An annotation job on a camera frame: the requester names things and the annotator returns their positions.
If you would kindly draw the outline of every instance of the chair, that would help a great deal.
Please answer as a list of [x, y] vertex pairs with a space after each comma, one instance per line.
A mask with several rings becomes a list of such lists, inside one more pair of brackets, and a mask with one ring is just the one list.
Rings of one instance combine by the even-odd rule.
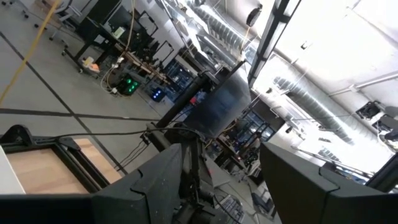
[[[60, 26], [57, 27], [57, 30], [49, 37], [49, 40], [53, 41], [54, 37], [62, 28], [66, 29], [71, 29], [75, 30], [75, 26], [73, 25], [73, 22], [70, 20], [72, 16], [82, 16], [82, 13], [75, 7], [72, 6], [73, 0], [67, 0], [62, 2], [59, 6], [57, 6], [57, 9], [54, 11], [54, 15], [57, 17], [57, 22], [60, 24]], [[64, 41], [61, 40], [65, 44], [65, 48], [68, 47], [68, 44]]]
[[14, 4], [14, 3], [16, 3], [16, 4], [18, 4], [20, 7], [22, 7], [22, 13], [24, 14], [24, 17], [27, 19], [27, 18], [29, 18], [29, 9], [25, 6], [25, 4], [24, 3], [22, 3], [22, 1], [21, 0], [8, 0], [8, 1], [2, 1], [1, 2], [1, 4], [3, 5], [3, 6], [6, 6], [7, 4], [10, 4], [10, 5], [12, 5], [12, 4]]

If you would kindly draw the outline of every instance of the pipe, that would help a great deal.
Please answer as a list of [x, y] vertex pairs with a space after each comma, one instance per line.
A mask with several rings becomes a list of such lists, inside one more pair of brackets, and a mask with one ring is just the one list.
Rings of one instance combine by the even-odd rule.
[[[187, 6], [189, 6], [203, 22], [208, 24], [208, 27], [215, 31], [220, 36], [220, 39], [225, 41], [232, 49], [238, 50], [239, 52], [242, 50], [247, 42], [244, 36], [222, 21], [221, 18], [216, 15], [216, 12], [211, 14], [202, 7], [194, 5], [193, 1], [188, 1]], [[251, 63], [254, 58], [249, 57], [249, 55], [255, 54], [255, 48], [248, 45], [247, 48], [243, 50], [245, 50], [247, 61]]]
[[[276, 55], [271, 59], [279, 59], [286, 66], [292, 68], [288, 62]], [[377, 136], [372, 131], [354, 116], [342, 116], [349, 115], [349, 113], [308, 78], [302, 77], [297, 82], [301, 74], [294, 68], [292, 70], [294, 72], [290, 75], [278, 74], [272, 77], [273, 83], [282, 91], [288, 90], [287, 96], [314, 120], [318, 121], [323, 128], [334, 130], [334, 133], [340, 139], [350, 145], [366, 141], [377, 143]]]
[[217, 43], [217, 40], [207, 34], [204, 30], [199, 31], [199, 33], [197, 34], [197, 38], [205, 46], [214, 51], [214, 53], [217, 54], [217, 56], [219, 56], [219, 58], [224, 61], [230, 68], [234, 68], [236, 66], [237, 61], [235, 57], [231, 55], [221, 44]]
[[[396, 78], [398, 78], [398, 70], [396, 70], [394, 72], [390, 72], [390, 73], [385, 74], [385, 75], [382, 75], [382, 76], [377, 77], [377, 78], [375, 78], [373, 80], [368, 80], [368, 81], [363, 82], [361, 84], [355, 85], [355, 88], [358, 89], [358, 90], [361, 90], [361, 89], [363, 89], [365, 87], [368, 87], [368, 86], [371, 86], [371, 85], [375, 85], [375, 84], [379, 84], [379, 83], [383, 83], [383, 82], [387, 82], [387, 81], [390, 81], [390, 80], [394, 80]], [[342, 90], [335, 91], [334, 93], [330, 93], [329, 96], [336, 96], [336, 95], [340, 95], [340, 94], [343, 94], [343, 93], [347, 93], [349, 91], [351, 91], [351, 90], [348, 87], [348, 88], [344, 88]]]

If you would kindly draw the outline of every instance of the black frame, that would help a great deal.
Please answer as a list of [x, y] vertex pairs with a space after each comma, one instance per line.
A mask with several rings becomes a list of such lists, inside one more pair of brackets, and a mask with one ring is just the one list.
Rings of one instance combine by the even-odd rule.
[[140, 25], [141, 27], [145, 28], [145, 27], [139, 22], [139, 19], [141, 19], [141, 17], [142, 17], [144, 14], [147, 14], [148, 19], [151, 21], [151, 23], [153, 23], [153, 24], [155, 25], [155, 29], [149, 34], [149, 36], [152, 37], [152, 35], [154, 35], [154, 34], [156, 33], [156, 31], [159, 29], [159, 27], [156, 25], [155, 20], [154, 20], [153, 18], [151, 18], [151, 16], [148, 14], [148, 12], [144, 10], [141, 14], [139, 14], [139, 16], [137, 17], [137, 19], [135, 19], [135, 18], [134, 18], [134, 19], [136, 20], [136, 22], [139, 23], [139, 25]]
[[33, 137], [27, 127], [17, 124], [0, 136], [0, 145], [6, 154], [53, 150], [89, 193], [110, 185], [72, 138]]

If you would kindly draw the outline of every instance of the metal rod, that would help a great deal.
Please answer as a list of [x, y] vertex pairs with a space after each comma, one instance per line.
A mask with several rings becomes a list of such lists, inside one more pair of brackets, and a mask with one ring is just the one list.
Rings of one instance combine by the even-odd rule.
[[[390, 72], [390, 73], [385, 74], [385, 75], [382, 75], [382, 76], [380, 76], [378, 78], [375, 78], [373, 80], [368, 80], [368, 81], [366, 81], [364, 83], [355, 85], [355, 88], [360, 90], [360, 89], [363, 89], [365, 87], [368, 87], [368, 86], [371, 86], [371, 85], [375, 85], [375, 84], [379, 84], [379, 83], [383, 83], [383, 82], [387, 82], [387, 81], [390, 81], [390, 80], [393, 80], [393, 79], [396, 79], [396, 78], [398, 78], [398, 70], [396, 70], [394, 72]], [[350, 88], [344, 88], [344, 89], [338, 90], [338, 91], [336, 91], [334, 93], [330, 93], [329, 96], [336, 96], [336, 95], [340, 95], [340, 94], [343, 94], [343, 93], [347, 93], [349, 91], [351, 91]]]

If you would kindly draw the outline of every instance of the yellow cable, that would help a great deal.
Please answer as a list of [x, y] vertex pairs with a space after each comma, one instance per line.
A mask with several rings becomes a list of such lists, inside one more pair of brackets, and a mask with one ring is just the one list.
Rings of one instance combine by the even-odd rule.
[[241, 46], [241, 50], [239, 52], [242, 52], [244, 45], [246, 44], [246, 40], [248, 39], [248, 35], [249, 35], [249, 31], [250, 31], [250, 27], [248, 28], [248, 30], [246, 31], [246, 35], [244, 36], [243, 42], [242, 42], [242, 46]]
[[0, 107], [1, 107], [1, 104], [2, 104], [2, 102], [4, 101], [4, 99], [5, 99], [6, 95], [7, 95], [7, 93], [9, 92], [9, 90], [11, 89], [11, 87], [12, 87], [12, 86], [15, 84], [15, 82], [17, 81], [18, 76], [19, 76], [19, 75], [21, 74], [21, 72], [24, 70], [25, 65], [26, 65], [26, 62], [27, 62], [27, 61], [30, 59], [30, 57], [32, 56], [32, 54], [33, 54], [33, 52], [34, 52], [34, 50], [35, 50], [35, 48], [36, 48], [36, 45], [39, 43], [40, 36], [43, 34], [43, 31], [44, 31], [45, 26], [47, 25], [47, 23], [48, 23], [49, 20], [51, 19], [51, 16], [52, 16], [52, 14], [54, 13], [55, 8], [58, 6], [59, 2], [60, 2], [60, 0], [56, 0], [56, 1], [53, 3], [53, 5], [52, 5], [52, 7], [51, 7], [51, 9], [50, 9], [50, 11], [49, 11], [49, 13], [48, 13], [47, 16], [45, 17], [45, 19], [44, 19], [44, 21], [43, 21], [43, 23], [42, 23], [42, 26], [41, 26], [40, 29], [39, 29], [39, 32], [38, 32], [37, 35], [36, 35], [35, 40], [33, 41], [33, 44], [30, 46], [30, 49], [29, 49], [27, 55], [26, 55], [25, 58], [23, 59], [21, 65], [19, 66], [19, 68], [17, 69], [17, 71], [15, 72], [15, 74], [14, 74], [14, 76], [12, 77], [10, 83], [7, 85], [6, 89], [5, 89], [5, 90], [3, 91], [3, 93], [1, 94], [1, 97], [0, 97]]

